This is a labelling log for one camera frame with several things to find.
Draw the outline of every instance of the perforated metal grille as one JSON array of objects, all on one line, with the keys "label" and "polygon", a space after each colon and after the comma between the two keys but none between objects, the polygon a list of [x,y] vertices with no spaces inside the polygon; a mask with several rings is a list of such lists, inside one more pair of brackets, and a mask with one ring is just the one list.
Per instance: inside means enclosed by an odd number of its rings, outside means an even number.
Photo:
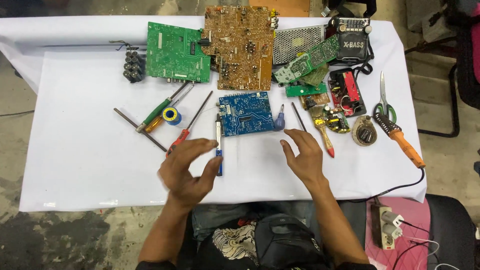
[{"label": "perforated metal grille", "polygon": [[325,25],[313,25],[275,31],[273,64],[284,64],[322,42]]}]

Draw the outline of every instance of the brush handle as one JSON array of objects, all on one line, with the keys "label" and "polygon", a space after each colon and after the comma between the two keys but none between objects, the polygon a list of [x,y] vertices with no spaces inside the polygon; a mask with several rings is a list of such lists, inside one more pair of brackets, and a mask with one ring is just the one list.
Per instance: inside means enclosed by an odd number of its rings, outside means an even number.
[{"label": "brush handle", "polygon": [[324,145],[325,145],[325,149],[327,150],[327,153],[330,155],[330,157],[334,158],[335,157],[335,151],[333,149],[332,142],[330,141],[330,139],[327,136],[325,126],[324,125],[323,126],[317,126],[316,128],[318,129],[318,131],[320,131],[320,134],[322,135]]},{"label": "brush handle", "polygon": [[421,159],[420,155],[403,137],[403,132],[400,130],[393,130],[388,135],[392,140],[396,141],[405,155],[413,162],[417,168],[424,168],[426,165]]}]

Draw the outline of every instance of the chair leg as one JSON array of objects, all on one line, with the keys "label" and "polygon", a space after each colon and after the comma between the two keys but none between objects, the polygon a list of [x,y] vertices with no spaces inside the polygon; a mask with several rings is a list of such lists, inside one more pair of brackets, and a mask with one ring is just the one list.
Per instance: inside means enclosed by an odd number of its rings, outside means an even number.
[{"label": "chair leg", "polygon": [[450,95],[452,97],[452,126],[453,131],[451,133],[441,133],[436,131],[424,130],[419,129],[419,133],[433,135],[433,136],[440,136],[445,138],[455,138],[460,133],[460,120],[458,118],[458,104],[456,99],[456,88],[455,88],[455,70],[456,64],[450,70],[448,74],[448,80],[450,82]]}]

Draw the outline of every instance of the table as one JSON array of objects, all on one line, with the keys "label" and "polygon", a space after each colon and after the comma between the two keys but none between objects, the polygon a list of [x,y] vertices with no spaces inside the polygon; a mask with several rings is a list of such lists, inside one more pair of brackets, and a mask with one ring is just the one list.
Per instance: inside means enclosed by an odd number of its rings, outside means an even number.
[{"label": "table", "polygon": [[[165,153],[117,115],[119,108],[140,123],[180,84],[147,77],[130,84],[122,76],[124,51],[109,40],[145,45],[148,21],[200,28],[201,16],[85,16],[0,19],[0,50],[38,93],[30,136],[20,211],[79,211],[120,206],[162,205],[167,190],[156,175]],[[279,29],[326,24],[328,18],[280,18]],[[373,73],[360,74],[358,84],[368,111],[380,100],[380,71],[385,74],[388,101],[394,106],[405,138],[420,151],[415,113],[403,55],[403,45],[391,22],[372,21]],[[217,74],[197,84],[177,106],[183,121],[162,125],[152,133],[168,147],[191,120],[210,90],[214,94],[191,128],[190,139],[215,138],[215,103],[237,91],[217,90]],[[284,89],[268,92],[274,117],[285,104],[286,128],[301,129]],[[320,134],[308,112],[300,115],[309,132]],[[353,126],[356,118],[348,121]],[[349,134],[327,131],[335,158],[324,152],[323,171],[337,199],[365,198],[421,175],[396,142],[380,128],[377,142],[360,147]],[[283,132],[224,138],[224,176],[203,203],[311,199],[302,182],[286,165],[279,140],[293,141]],[[201,174],[207,153],[191,166]],[[387,196],[423,201],[426,180]]]}]

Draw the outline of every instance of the hand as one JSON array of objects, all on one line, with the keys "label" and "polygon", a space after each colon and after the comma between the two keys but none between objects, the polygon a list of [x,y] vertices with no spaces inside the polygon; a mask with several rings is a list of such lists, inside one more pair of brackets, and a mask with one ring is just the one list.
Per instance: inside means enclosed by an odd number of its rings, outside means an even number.
[{"label": "hand", "polygon": [[186,140],[163,161],[157,174],[170,189],[169,200],[175,200],[183,207],[191,209],[212,190],[222,157],[211,159],[200,177],[193,177],[188,169],[192,161],[217,145],[216,140]]},{"label": "hand", "polygon": [[295,175],[310,193],[325,188],[325,185],[328,186],[328,180],[322,172],[323,152],[315,138],[310,133],[298,129],[284,129],[284,132],[293,139],[300,151],[300,154],[295,156],[290,144],[280,140],[287,165]]}]

